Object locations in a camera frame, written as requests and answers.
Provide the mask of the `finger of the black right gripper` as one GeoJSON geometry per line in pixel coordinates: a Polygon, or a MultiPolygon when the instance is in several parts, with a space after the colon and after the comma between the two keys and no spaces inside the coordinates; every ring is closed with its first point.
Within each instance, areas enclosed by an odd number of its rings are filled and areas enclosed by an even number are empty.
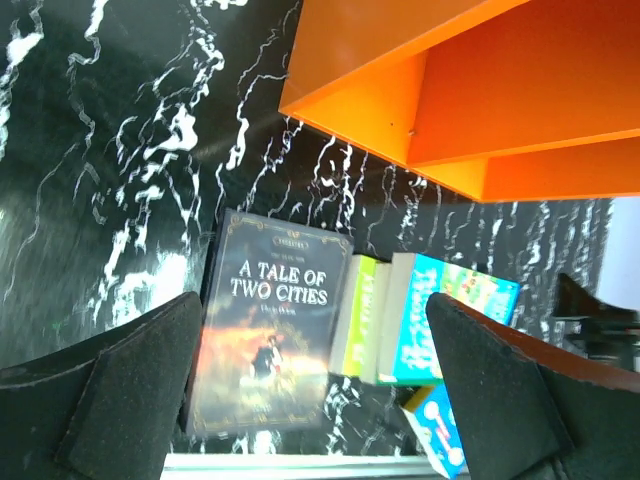
{"type": "Polygon", "coordinates": [[[635,370],[639,358],[639,312],[605,303],[569,275],[557,276],[552,318],[575,327],[565,339],[588,359],[635,370]]]}

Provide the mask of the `cyan cartoon cover book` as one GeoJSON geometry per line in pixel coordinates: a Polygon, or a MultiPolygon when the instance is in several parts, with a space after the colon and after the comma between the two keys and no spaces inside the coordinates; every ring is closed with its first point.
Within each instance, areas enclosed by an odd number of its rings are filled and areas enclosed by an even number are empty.
{"type": "Polygon", "coordinates": [[[381,311],[374,381],[403,386],[443,381],[427,302],[446,294],[509,326],[520,285],[417,253],[395,253],[381,311]]]}

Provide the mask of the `lime green spine book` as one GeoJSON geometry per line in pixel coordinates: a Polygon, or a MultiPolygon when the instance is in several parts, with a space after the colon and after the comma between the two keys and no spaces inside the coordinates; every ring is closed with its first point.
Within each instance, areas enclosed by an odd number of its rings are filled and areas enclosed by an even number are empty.
{"type": "Polygon", "coordinates": [[[376,384],[390,272],[389,263],[365,255],[352,257],[330,354],[331,373],[376,384]]]}

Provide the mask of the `A Tale of Two Cities book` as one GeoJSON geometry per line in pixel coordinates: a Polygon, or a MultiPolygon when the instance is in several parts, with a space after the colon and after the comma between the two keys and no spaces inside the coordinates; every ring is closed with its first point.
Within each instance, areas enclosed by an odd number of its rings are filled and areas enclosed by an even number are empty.
{"type": "Polygon", "coordinates": [[[320,423],[352,256],[347,235],[225,211],[181,413],[187,435],[320,423]]]}

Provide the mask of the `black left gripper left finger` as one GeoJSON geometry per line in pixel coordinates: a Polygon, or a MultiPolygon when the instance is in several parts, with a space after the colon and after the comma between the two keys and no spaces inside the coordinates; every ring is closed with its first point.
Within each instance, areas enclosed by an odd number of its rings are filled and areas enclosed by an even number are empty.
{"type": "Polygon", "coordinates": [[[160,478],[201,321],[199,296],[187,292],[2,369],[2,478],[160,478]]]}

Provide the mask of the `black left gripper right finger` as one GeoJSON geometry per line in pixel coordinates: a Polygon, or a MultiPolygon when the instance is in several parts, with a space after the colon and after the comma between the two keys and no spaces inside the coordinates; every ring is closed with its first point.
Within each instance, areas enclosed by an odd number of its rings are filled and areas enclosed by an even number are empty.
{"type": "Polygon", "coordinates": [[[638,478],[638,374],[446,294],[429,297],[426,315],[472,478],[638,478]]]}

